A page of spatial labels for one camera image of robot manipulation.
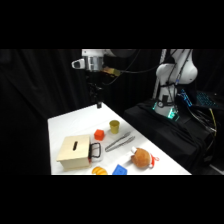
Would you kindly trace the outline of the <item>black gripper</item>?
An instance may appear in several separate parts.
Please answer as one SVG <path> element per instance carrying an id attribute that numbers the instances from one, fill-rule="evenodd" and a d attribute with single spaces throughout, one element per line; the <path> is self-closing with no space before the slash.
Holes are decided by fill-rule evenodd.
<path id="1" fill-rule="evenodd" d="M 100 92 L 103 91 L 103 87 L 101 84 L 101 73 L 100 72 L 87 72 L 87 85 L 89 88 L 89 93 L 91 96 L 96 96 Z M 103 96 L 100 96 L 100 100 L 98 96 L 96 96 L 96 104 L 97 108 L 102 108 Z"/>

